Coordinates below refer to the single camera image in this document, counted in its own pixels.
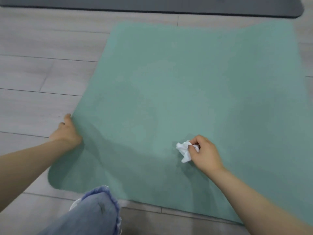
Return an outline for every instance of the blue denim jeans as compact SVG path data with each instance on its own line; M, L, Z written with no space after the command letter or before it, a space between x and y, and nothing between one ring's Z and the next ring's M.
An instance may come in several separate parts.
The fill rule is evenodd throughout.
M119 205L107 186L87 192L81 202L38 235L118 235Z

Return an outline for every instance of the wooden floor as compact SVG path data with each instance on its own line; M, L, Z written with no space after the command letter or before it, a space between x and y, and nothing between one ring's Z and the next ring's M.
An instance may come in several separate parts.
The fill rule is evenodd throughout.
M292 20L313 97L313 0ZM41 144L72 113L119 21L238 28L269 18L0 8L0 154ZM0 234L36 234L81 195L43 173L0 213ZM123 234L248 234L229 221L120 201Z

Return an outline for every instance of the yoga mat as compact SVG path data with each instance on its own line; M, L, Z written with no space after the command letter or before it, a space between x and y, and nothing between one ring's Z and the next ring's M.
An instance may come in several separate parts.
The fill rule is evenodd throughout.
M5 7L190 13L297 18L300 0L0 0Z
M292 24L233 31L121 23L73 121L84 143L49 171L57 189L240 222L175 149L208 137L233 174L313 225L312 107Z

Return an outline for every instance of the gray wood floor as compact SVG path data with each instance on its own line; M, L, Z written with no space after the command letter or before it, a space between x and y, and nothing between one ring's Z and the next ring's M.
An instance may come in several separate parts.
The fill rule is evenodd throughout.
M313 0L292 20L313 97ZM238 28L270 18L0 8L0 154L41 144L72 113L119 21ZM44 172L0 213L0 233L35 234L81 194L57 190ZM121 200L123 234L248 234L212 217Z

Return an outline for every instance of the white cloth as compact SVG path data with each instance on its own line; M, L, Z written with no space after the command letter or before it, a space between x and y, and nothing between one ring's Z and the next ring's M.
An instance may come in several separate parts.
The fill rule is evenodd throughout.
M178 149L178 151L184 156L184 158L182 159L182 163L191 161L190 153L188 151L189 145L194 146L196 151L199 152L199 146L191 144L189 140L183 143L176 144L176 149Z

